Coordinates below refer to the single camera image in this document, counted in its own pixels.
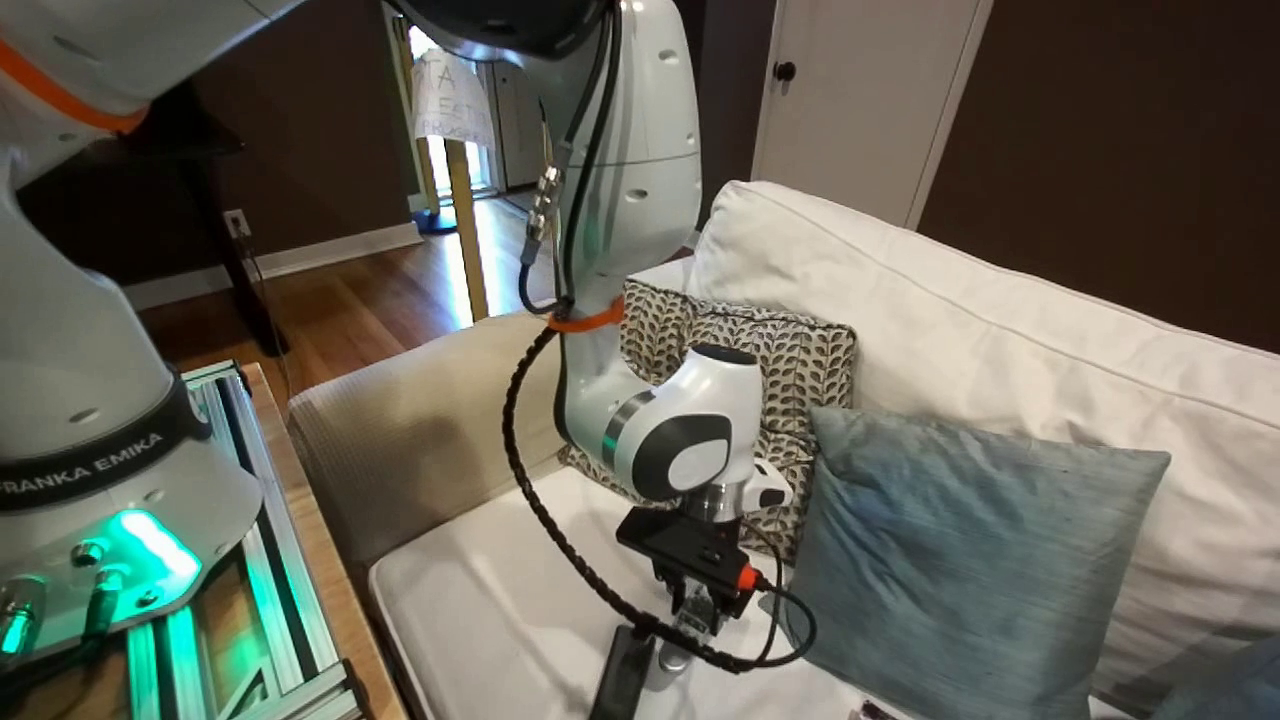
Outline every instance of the blue pillow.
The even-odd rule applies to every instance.
[[[1157,720],[1270,720],[1280,717],[1280,639],[1253,644],[1235,660],[1178,686]]]
[[[918,717],[1088,717],[1167,456],[850,408],[821,408],[817,441],[793,582],[821,626],[809,660]]]

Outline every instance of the white couch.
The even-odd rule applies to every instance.
[[[658,276],[700,300],[850,325],[860,408],[1170,451],[1097,667],[1106,702],[1157,702],[1207,660],[1280,636],[1277,358],[774,185],[727,185],[694,258]],[[349,570],[370,572],[364,593],[435,717],[584,717],[615,626],[502,469],[501,396],[534,329],[487,319],[290,401]],[[648,565],[611,543],[623,501],[556,465],[551,382],[556,358],[525,392],[525,456],[592,565],[634,603],[664,609]],[[751,653],[759,636],[751,609],[719,644]],[[857,706],[857,688],[793,665],[734,681],[694,667],[644,712],[848,717]]]

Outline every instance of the baseboard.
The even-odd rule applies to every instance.
[[[375,252],[392,252],[392,250],[406,250],[406,244],[421,244],[416,230],[392,225],[392,230],[370,230],[370,234],[357,234],[357,235],[336,235],[322,244],[268,252],[268,258],[255,258],[255,269],[265,274],[265,280],[273,280],[273,276],[342,265],[357,258],[375,258]],[[132,310],[144,314],[144,310],[164,310],[164,304],[210,295],[224,289],[233,289],[224,269],[191,269],[191,274],[128,286],[125,295],[132,300]]]

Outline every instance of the wooden floor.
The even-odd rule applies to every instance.
[[[519,314],[516,269],[525,216],[502,199],[478,199],[474,219],[487,314]],[[150,310],[144,314],[144,329],[169,363],[255,362],[265,363],[273,392],[289,401],[310,386],[471,325],[455,235],[265,280],[259,294],[290,344],[279,362],[253,344],[226,294]],[[532,274],[532,295],[551,295],[549,262]]]

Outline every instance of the couch armrest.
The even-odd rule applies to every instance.
[[[387,547],[512,489],[501,408],[538,329],[532,318],[496,318],[289,406],[306,482],[359,585]],[[558,451],[556,374],[558,353],[549,347],[519,396],[516,432],[532,475],[556,469]]]

